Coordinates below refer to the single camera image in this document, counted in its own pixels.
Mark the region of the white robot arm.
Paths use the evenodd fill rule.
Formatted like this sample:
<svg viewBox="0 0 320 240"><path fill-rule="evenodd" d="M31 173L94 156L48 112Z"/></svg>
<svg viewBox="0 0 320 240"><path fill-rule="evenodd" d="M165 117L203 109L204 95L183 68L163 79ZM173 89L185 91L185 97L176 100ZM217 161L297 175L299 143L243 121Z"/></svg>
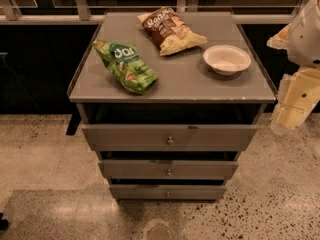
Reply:
<svg viewBox="0 0 320 240"><path fill-rule="evenodd" d="M272 114L272 131L283 135L301 126L320 102L320 0L309 0L267 46L286 50L299 66L293 75L283 75Z"/></svg>

